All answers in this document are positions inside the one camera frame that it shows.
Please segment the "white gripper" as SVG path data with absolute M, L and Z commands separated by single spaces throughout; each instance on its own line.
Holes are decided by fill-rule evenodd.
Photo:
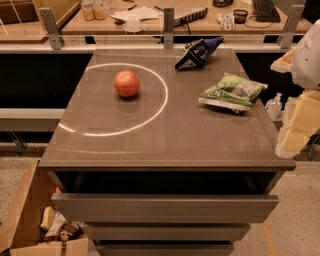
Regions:
M 275 60 L 270 68 L 279 73 L 292 70 L 295 47 Z M 310 134 L 320 129 L 320 92 L 307 90 L 293 100 L 293 112 L 284 120 L 277 137 L 275 153 L 280 158 L 293 158 L 298 155 L 310 140 Z

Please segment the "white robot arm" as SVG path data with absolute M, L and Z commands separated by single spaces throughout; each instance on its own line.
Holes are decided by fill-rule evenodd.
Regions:
M 290 72 L 293 83 L 304 89 L 286 103 L 275 147 L 278 157 L 293 158 L 320 129 L 320 20 L 271 69 Z

